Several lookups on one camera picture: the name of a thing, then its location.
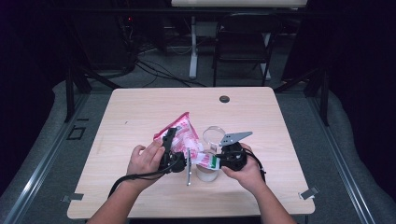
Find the person's left hand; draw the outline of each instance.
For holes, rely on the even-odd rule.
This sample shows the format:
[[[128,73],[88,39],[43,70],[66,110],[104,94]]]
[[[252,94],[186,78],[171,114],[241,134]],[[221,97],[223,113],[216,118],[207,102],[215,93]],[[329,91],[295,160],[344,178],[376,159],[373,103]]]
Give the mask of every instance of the person's left hand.
[[[162,141],[154,141],[148,147],[137,146],[132,152],[128,164],[127,175],[141,175],[158,171],[161,158],[165,152]],[[138,192],[151,186],[160,175],[145,176],[147,179],[135,179],[126,181]]]

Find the chair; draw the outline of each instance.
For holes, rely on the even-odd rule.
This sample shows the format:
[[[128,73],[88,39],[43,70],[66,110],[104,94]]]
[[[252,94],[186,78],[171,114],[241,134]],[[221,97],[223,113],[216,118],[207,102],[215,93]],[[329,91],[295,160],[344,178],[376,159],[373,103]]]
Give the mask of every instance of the chair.
[[[218,62],[220,63],[266,63],[262,86],[268,73],[271,53],[276,35],[282,23],[275,15],[257,13],[233,13],[220,19],[216,30],[216,46],[212,67],[213,86],[216,87]],[[270,34],[265,43],[264,34]]]

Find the tape piece on table corner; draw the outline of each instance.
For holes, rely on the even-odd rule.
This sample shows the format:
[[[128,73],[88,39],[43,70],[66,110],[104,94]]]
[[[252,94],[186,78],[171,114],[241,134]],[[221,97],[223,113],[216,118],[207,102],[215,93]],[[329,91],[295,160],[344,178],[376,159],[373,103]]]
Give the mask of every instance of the tape piece on table corner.
[[[303,193],[298,193],[301,199],[307,200],[308,198],[315,198],[315,194],[319,193],[317,187],[313,187],[312,189],[308,189]]]
[[[84,194],[77,194],[77,193],[72,193],[70,195],[64,195],[61,199],[61,202],[71,203],[73,200],[81,201],[83,196],[84,196]]]

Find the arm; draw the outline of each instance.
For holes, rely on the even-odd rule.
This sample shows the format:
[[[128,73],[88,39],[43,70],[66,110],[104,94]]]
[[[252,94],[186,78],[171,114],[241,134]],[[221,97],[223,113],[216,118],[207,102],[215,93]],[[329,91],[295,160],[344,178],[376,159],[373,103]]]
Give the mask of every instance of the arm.
[[[153,142],[147,148],[142,146],[135,147],[129,161],[127,175],[157,171],[164,153],[162,144],[162,142]],[[120,183],[116,191],[99,208],[88,223],[125,223],[139,194],[152,185],[158,176],[150,177],[153,179],[135,179]]]
[[[241,145],[243,148],[251,150],[249,146],[242,143]],[[253,158],[247,156],[247,164],[240,171],[235,172],[228,167],[221,167],[221,169],[227,176],[236,179],[242,187],[253,194],[262,214],[262,223],[296,223],[262,180],[259,166]]]

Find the wooden tabletop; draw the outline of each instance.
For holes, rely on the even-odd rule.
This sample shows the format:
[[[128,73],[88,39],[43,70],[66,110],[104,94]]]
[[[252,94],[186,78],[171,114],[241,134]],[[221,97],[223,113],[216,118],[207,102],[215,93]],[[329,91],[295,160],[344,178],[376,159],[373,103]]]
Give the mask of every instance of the wooden tabletop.
[[[222,103],[222,95],[230,97]],[[290,214],[311,214],[312,199],[298,193],[308,189],[274,92],[270,88],[167,88],[113,91],[70,203],[70,218],[89,218],[106,201],[114,182],[125,175],[136,145],[147,146],[153,135],[190,112],[191,125],[200,135],[209,126],[226,133],[253,132],[243,143],[253,148],[267,172],[266,181]],[[254,197],[237,181],[219,171],[213,182],[203,182],[192,167],[163,176],[143,191],[129,217],[241,217],[260,214]]]
[[[307,0],[172,0],[173,7],[305,7]]]

